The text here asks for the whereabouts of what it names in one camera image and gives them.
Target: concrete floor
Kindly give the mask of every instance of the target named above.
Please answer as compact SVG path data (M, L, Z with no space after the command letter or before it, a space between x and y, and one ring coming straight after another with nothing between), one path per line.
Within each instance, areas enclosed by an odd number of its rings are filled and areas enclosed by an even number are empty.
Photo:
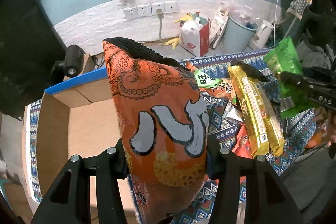
M150 49L156 51L157 53L161 54L163 57L170 57L174 58L175 60L183 60L183 59L189 59L189 58L195 58L194 55L192 55L190 52L182 48L180 45L177 45L177 47L173 50L171 45L163 46L158 44L154 45L146 45ZM251 52L252 50L247 47L243 52ZM218 45L218 47L213 50L209 48L209 52L205 54L204 56L213 56L213 55L224 55L229 54L231 52L227 52L221 47L221 44Z
M8 179L13 183L23 186L29 206L34 213L38 207L38 203L32 200L26 192L27 185L22 161L22 127L23 122L8 115L2 115L0 155L6 163Z

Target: snack bag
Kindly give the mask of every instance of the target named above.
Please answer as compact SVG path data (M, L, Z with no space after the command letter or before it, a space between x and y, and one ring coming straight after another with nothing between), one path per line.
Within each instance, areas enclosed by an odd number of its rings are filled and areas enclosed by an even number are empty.
M303 75L302 66L290 37L280 41L279 45L264 57L264 62L278 78L282 71ZM281 118L291 118L297 113L315 107L308 101L307 94L300 88L279 81L281 96Z
M284 152L285 139L282 135L280 125L267 95L259 81L249 78L251 85L258 94L258 105L263 112L262 116L266 126L268 143L275 157L279 157Z
M232 122L233 124L244 123L243 113L238 108L234 107L231 102L227 103L224 109L223 118Z
M201 91L212 97L225 98L236 105L236 92L230 79L211 78L207 73L200 71L188 61L186 67L194 72L197 85Z
M237 143L232 149L232 152L239 157L253 159L250 148L250 141L247 135L246 126L243 124L237 135ZM240 183L242 183L246 177L240 177Z
M312 138L307 143L305 149L313 148L317 145L320 145L321 143L322 143L322 132L320 131L320 132L315 133L312 136Z
M247 133L249 135L251 153L253 157L268 153L268 138L266 126L263 120L265 111L259 108L258 99L251 82L246 73L240 66L231 66L227 68L230 74L233 87L240 102L246 123Z
M175 60L125 38L103 47L139 213L157 224L187 208L203 184L206 104Z

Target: green snack bag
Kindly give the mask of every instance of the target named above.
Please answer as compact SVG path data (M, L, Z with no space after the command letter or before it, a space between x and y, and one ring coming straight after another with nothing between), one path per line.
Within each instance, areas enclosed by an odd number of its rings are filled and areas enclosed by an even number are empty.
M194 71L195 79L199 88L211 88L218 86L222 80L217 78L210 78L208 74L200 70Z
M282 40L275 49L271 50L264 57L264 62L277 78L282 71L303 75L299 58L290 37ZM315 107L313 103L308 101L306 93L298 87L284 84L281 81L279 81L279 87L281 118L291 118L304 110Z

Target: white electric kettle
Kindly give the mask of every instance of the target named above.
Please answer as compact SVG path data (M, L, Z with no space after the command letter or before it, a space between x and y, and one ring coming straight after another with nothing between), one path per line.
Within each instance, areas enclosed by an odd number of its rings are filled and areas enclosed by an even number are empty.
M267 20L262 21L262 25L258 28L256 34L251 38L249 46L251 49L263 48L273 30L273 25Z

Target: power cord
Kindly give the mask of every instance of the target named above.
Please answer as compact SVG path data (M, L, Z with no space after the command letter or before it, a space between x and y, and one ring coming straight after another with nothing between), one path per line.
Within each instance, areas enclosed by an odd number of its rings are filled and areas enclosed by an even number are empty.
M103 64L104 64L104 60L105 60L105 56L103 55L101 60L100 60L100 63L98 64L98 58L97 57L94 57L94 63L95 63L95 69L100 69Z
M162 32L162 19L163 19L163 12L162 12L162 10L161 9L157 9L156 10L156 14L157 14L157 17L159 18L159 20L160 20L160 29L159 29L159 40L162 42L162 43L164 43L164 41L162 41L162 39L161 39L161 32Z
M304 154L299 155L299 156L306 155L306 158L304 158L304 159L302 159L302 160L300 160L298 162L295 162L295 163L300 164L300 163L304 162L305 160L309 159L315 152L320 151L321 149L329 149L329 147L322 146L322 147L318 147L318 148L315 148L315 149L314 148L310 148Z
M273 48L275 48L275 26L276 26L276 21L277 21L277 8L278 8L278 1L275 6L275 15L274 15L274 34L273 34Z
M287 32L286 32L286 33L285 33L285 35L283 36L283 39L285 39L285 38L288 36L288 34L289 34L290 30L293 28L293 25L294 25L294 23L295 23L296 19L297 19L297 17L296 17L296 16L294 16L294 18L293 18L293 20L292 20L292 23L291 23L291 25L289 26L289 28L288 28Z

